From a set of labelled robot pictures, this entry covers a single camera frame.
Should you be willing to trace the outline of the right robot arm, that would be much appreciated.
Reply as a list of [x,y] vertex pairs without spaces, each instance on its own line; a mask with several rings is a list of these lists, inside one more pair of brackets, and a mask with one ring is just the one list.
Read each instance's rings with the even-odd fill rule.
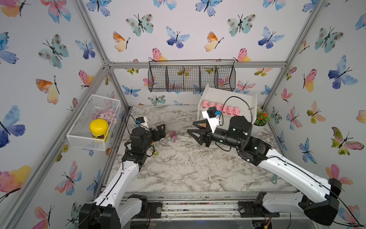
[[187,132],[200,145],[210,147],[218,143],[236,150],[244,161],[280,176],[297,189],[294,194],[260,192],[253,204],[253,212],[270,216],[294,213],[330,226],[339,208],[342,184],[332,178],[325,179],[299,167],[263,140],[251,136],[253,125],[244,116],[233,116],[228,129],[218,127],[218,118],[195,121],[195,129]]

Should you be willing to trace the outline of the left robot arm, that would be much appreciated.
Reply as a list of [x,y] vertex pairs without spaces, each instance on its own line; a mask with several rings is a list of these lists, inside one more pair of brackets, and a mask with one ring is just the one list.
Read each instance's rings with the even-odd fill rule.
[[138,175],[148,158],[147,151],[153,144],[166,137],[165,125],[155,129],[136,127],[125,143],[122,163],[105,190],[91,204],[84,204],[79,212],[78,229],[121,229],[134,217],[148,215],[147,197],[132,194],[122,204],[128,186]]

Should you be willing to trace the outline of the pink toy car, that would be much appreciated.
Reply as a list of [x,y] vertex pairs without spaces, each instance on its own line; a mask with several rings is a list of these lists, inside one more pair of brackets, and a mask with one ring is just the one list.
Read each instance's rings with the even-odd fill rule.
[[176,131],[172,131],[172,132],[170,133],[170,137],[173,137],[173,136],[176,136],[176,135],[177,135]]

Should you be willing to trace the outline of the white two-tier shelf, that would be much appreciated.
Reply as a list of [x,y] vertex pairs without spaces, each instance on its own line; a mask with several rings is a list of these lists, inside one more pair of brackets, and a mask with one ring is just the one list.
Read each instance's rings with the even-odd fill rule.
[[[236,107],[240,108],[241,113],[239,116],[244,116],[247,121],[251,124],[254,123],[256,120],[257,115],[257,105],[258,105],[258,98],[257,95],[250,95],[250,94],[241,94],[232,91],[225,91],[221,89],[212,88],[209,85],[206,85],[202,98],[198,104],[198,111],[197,111],[197,120],[202,120],[203,115],[202,111],[207,110],[208,108],[202,108],[202,102],[207,100],[209,104],[214,102],[215,104],[221,103],[223,106],[226,105],[227,107],[232,106],[234,109]],[[230,118],[234,117],[229,116],[227,114],[222,114],[224,124],[221,126],[223,129],[227,129]]]

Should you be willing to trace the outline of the pink round chips pile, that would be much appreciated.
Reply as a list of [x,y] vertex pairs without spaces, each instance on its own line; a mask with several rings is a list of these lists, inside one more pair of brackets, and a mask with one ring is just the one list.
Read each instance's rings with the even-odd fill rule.
[[106,110],[99,112],[96,116],[96,119],[103,119],[109,125],[117,123],[116,113],[113,109],[106,109]]

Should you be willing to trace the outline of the potted plant with flowers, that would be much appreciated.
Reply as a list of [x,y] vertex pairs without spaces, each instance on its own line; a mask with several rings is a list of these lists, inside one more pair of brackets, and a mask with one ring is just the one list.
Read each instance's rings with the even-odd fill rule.
[[262,108],[258,108],[256,120],[253,123],[252,134],[256,134],[262,131],[269,121],[270,117],[268,115],[268,112],[266,112]]

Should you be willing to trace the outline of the yellow lidded jar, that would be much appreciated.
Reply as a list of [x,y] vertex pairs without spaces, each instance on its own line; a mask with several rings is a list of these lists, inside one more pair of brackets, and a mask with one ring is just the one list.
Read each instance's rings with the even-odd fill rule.
[[95,139],[106,140],[109,124],[103,119],[95,119],[90,123],[91,135]]

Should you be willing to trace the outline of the teal plastic comb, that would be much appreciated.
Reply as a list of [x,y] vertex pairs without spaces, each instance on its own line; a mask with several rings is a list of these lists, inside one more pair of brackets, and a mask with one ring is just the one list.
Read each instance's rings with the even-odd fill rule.
[[274,174],[271,179],[272,184],[274,184],[274,185],[277,184],[277,179],[278,179],[278,176],[276,174]]

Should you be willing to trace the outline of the white mesh wall basket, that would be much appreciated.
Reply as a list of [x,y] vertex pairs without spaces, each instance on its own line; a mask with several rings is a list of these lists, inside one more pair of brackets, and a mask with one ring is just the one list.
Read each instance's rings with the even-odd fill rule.
[[72,124],[67,139],[74,148],[105,151],[121,102],[114,98],[91,95]]

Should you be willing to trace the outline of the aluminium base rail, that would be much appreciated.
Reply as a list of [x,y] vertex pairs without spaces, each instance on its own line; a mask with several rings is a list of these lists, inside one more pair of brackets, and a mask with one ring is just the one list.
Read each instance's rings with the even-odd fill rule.
[[227,228],[318,229],[298,208],[302,195],[285,192],[128,192],[99,198],[79,213],[80,229],[147,229],[156,223],[194,223]]

